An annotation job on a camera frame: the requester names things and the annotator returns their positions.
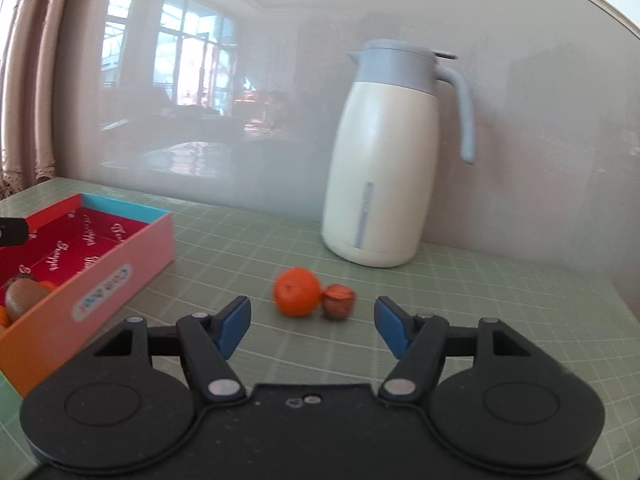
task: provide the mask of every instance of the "curtain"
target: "curtain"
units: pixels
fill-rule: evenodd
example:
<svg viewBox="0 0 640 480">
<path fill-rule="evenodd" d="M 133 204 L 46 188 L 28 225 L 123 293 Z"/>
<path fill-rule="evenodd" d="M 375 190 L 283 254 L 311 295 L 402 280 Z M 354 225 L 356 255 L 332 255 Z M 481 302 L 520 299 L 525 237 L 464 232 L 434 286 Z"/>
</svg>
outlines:
<svg viewBox="0 0 640 480">
<path fill-rule="evenodd" d="M 0 199 L 54 176 L 52 80 L 64 3 L 0 4 Z"/>
</svg>

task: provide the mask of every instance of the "white thermos jug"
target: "white thermos jug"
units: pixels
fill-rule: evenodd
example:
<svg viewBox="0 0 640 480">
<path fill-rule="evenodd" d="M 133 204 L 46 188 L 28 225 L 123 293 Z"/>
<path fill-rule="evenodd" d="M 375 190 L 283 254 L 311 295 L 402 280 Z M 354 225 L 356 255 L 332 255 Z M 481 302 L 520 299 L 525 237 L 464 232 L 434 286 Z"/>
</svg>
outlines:
<svg viewBox="0 0 640 480">
<path fill-rule="evenodd" d="M 411 260 L 427 216 L 438 159 L 436 80 L 458 96 L 460 155 L 474 160 L 474 114 L 465 79 L 437 64 L 456 59 L 396 40 L 372 40 L 358 63 L 334 143 L 322 238 L 338 256 L 370 267 Z"/>
</svg>

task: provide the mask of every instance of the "jug handle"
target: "jug handle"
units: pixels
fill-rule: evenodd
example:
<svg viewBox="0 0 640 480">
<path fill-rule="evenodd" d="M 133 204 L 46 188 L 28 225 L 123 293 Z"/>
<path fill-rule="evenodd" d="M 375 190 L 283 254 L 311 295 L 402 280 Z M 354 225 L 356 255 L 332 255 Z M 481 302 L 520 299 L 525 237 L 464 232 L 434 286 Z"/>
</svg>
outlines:
<svg viewBox="0 0 640 480">
<path fill-rule="evenodd" d="M 436 79 L 449 83 L 456 90 L 460 113 L 460 157 L 467 164 L 473 164 L 476 156 L 476 134 L 474 126 L 474 104 L 471 89 L 458 72 L 446 66 L 436 65 Z"/>
</svg>

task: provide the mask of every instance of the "box label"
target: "box label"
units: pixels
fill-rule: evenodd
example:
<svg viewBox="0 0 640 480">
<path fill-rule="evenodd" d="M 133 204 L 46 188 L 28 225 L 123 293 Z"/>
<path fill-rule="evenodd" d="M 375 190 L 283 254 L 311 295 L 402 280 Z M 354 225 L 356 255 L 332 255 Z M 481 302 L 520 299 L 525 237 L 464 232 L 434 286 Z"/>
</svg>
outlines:
<svg viewBox="0 0 640 480">
<path fill-rule="evenodd" d="M 94 310 L 101 306 L 111 295 L 127 283 L 133 274 L 129 264 L 121 266 L 108 279 L 94 288 L 87 296 L 78 301 L 71 310 L 71 318 L 74 321 L 82 321 Z"/>
</svg>

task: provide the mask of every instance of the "red foil wrapper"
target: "red foil wrapper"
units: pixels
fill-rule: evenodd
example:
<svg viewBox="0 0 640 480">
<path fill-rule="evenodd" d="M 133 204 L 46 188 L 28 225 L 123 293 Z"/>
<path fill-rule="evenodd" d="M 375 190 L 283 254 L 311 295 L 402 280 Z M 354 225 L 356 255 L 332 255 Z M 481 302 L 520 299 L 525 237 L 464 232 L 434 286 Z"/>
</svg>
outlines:
<svg viewBox="0 0 640 480">
<path fill-rule="evenodd" d="M 322 310 L 329 319 L 346 319 L 353 311 L 356 294 L 348 286 L 329 285 L 322 294 Z"/>
</svg>

